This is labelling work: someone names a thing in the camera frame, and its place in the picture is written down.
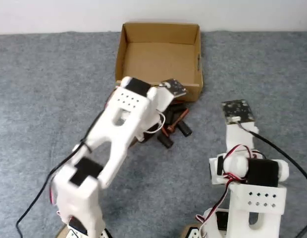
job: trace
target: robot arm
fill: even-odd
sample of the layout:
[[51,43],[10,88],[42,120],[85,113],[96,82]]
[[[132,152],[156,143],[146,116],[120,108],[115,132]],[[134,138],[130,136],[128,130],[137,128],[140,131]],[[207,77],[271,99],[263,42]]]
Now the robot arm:
[[[244,100],[222,104],[226,119],[227,152],[209,160],[212,184],[226,184],[231,191],[229,209],[205,211],[200,231],[207,238],[277,238],[284,213],[286,188],[279,184],[289,176],[288,163],[267,160],[254,149],[253,135],[258,132],[248,104]],[[240,181],[230,183],[231,174]],[[258,221],[250,225],[250,212],[258,213]]]
[[[160,87],[151,87],[131,77],[122,80],[86,137],[85,146],[54,178],[56,204],[64,223],[89,238],[101,235],[105,223],[99,206],[99,191],[108,188],[116,176],[133,139],[142,141],[149,128],[157,123],[161,127],[161,112],[174,98],[184,94],[186,90],[173,79]],[[111,150],[103,168],[89,156],[106,141],[111,142]]]

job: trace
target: gray carpet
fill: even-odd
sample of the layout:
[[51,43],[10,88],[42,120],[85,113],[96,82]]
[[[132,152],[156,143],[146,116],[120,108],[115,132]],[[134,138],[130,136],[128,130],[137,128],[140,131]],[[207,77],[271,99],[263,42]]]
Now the gray carpet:
[[[101,110],[114,86],[118,38],[0,36],[0,238],[18,237],[17,218]],[[217,201],[223,187],[211,185],[208,159],[225,150],[224,100],[248,100],[261,134],[307,171],[307,32],[203,33],[202,49],[205,88],[186,119],[192,136],[176,132],[170,150],[156,139],[134,146],[102,195],[114,238],[176,238]],[[260,141],[256,146],[282,159]],[[95,159],[107,154],[102,147]],[[307,182],[290,169],[283,238],[307,223]],[[21,223],[24,237],[53,238],[61,228],[55,212],[45,191]]]

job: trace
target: open cardboard box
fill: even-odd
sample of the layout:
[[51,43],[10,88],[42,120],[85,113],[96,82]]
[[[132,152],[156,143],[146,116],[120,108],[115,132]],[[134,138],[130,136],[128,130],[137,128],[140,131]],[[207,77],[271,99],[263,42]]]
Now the open cardboard box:
[[116,82],[131,76],[151,85],[170,78],[188,90],[179,98],[196,101],[203,88],[201,33],[197,24],[127,22],[116,60]]

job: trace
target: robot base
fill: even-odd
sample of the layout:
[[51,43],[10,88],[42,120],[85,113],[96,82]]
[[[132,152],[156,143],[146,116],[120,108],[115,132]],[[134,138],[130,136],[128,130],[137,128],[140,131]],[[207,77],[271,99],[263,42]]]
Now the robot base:
[[[55,236],[55,238],[87,238],[87,236],[64,226]],[[110,233],[108,233],[107,229],[105,229],[99,238],[112,238],[112,236]]]
[[[210,209],[205,211],[205,216],[208,215]],[[227,219],[228,219],[228,209],[218,209],[216,212],[216,216],[212,217],[213,219],[210,219],[210,225],[217,228],[215,229],[221,237],[226,236],[226,229],[227,229]],[[188,225],[185,227],[181,234],[181,238],[202,238],[199,234],[199,228],[201,224],[193,224]],[[205,238],[213,238],[212,232],[210,236],[206,235]]]

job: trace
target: red wire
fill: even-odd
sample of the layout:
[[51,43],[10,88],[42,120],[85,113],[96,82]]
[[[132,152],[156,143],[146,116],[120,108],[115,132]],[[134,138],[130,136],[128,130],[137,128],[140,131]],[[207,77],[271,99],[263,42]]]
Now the red wire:
[[196,215],[196,219],[197,219],[198,221],[200,221],[200,219],[201,219],[201,220],[203,219],[203,223],[205,223],[205,222],[212,216],[212,214],[217,210],[217,208],[220,206],[220,204],[221,204],[221,203],[223,202],[223,200],[225,199],[225,197],[226,197],[226,195],[227,195],[227,192],[228,192],[228,186],[229,186],[229,184],[230,184],[231,182],[234,182],[234,181],[236,181],[236,180],[233,179],[233,178],[230,178],[230,179],[228,180],[228,182],[226,183],[226,187],[225,187],[225,191],[224,191],[223,195],[221,196],[221,198],[219,199],[219,201],[216,202],[216,203],[214,204],[214,206],[212,207],[210,213],[208,214],[208,216],[207,216],[206,218],[204,218],[204,216],[202,216],[202,215]]

